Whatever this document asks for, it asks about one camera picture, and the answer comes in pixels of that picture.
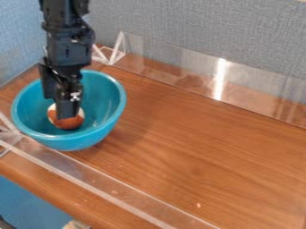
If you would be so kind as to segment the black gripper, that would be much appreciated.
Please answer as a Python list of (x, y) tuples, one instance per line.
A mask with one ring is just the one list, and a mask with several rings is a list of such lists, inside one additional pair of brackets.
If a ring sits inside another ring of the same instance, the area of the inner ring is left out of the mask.
[(59, 119), (79, 114), (83, 99), (82, 69), (91, 62), (95, 32), (91, 28), (47, 28), (40, 59), (43, 95), (54, 98)]

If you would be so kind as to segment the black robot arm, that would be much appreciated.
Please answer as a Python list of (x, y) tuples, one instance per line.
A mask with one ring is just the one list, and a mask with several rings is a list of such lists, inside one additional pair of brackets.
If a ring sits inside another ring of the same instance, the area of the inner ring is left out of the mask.
[(52, 99), (59, 119), (76, 117), (84, 94), (82, 69), (92, 62), (96, 34), (84, 20), (90, 0), (39, 0), (47, 33), (40, 58), (43, 96)]

